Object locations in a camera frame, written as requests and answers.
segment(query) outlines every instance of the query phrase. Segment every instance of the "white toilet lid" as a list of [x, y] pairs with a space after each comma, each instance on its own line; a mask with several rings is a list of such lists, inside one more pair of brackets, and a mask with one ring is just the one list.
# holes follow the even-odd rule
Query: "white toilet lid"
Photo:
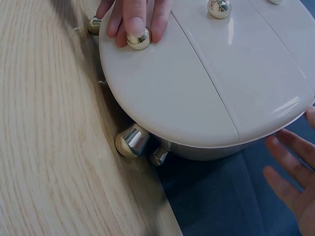
[[228, 147], [287, 126], [313, 104], [315, 21], [306, 8], [299, 0], [231, 3], [230, 18], [216, 20], [206, 0], [173, 0], [163, 39], [143, 51], [116, 47], [106, 14], [102, 68], [135, 122], [174, 143]]

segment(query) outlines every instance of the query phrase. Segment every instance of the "hand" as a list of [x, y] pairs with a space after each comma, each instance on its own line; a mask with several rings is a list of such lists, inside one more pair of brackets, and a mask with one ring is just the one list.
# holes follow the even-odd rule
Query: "hand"
[[[306, 118], [315, 129], [315, 107], [310, 107]], [[277, 196], [294, 213], [303, 236], [315, 235], [315, 145], [296, 134], [282, 130], [276, 137], [268, 137], [266, 145], [273, 157], [304, 189], [302, 192], [283, 179], [272, 167], [263, 173]], [[309, 165], [307, 168], [284, 147], [288, 147]]]
[[[96, 17], [102, 19], [113, 3], [114, 0], [101, 0]], [[155, 0], [150, 28], [154, 43], [158, 43], [164, 35], [171, 5], [172, 0]], [[144, 31], [146, 11], [146, 0], [116, 0], [107, 26], [108, 37], [115, 38], [117, 46], [125, 46], [126, 32], [137, 36]]]

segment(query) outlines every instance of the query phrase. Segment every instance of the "dark blue cloth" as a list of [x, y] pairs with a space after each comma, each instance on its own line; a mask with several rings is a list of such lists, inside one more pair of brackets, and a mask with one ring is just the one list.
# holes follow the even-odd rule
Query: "dark blue cloth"
[[[302, 2], [314, 16], [315, 0]], [[288, 129], [315, 143], [304, 117]], [[157, 173], [184, 236], [299, 236], [294, 215], [263, 177], [266, 165], [294, 183], [264, 140], [216, 161], [170, 156]]]

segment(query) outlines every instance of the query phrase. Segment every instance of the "wooden surface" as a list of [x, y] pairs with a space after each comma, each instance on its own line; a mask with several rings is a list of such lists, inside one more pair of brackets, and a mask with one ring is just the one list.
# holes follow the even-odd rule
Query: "wooden surface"
[[0, 235], [181, 235], [83, 25], [97, 0], [0, 0]]

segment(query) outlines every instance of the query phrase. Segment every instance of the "wooden table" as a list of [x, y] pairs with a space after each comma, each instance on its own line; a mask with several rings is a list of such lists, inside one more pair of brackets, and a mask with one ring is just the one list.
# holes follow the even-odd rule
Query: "wooden table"
[[181, 235], [84, 26], [98, 0], [0, 0], [0, 235]]

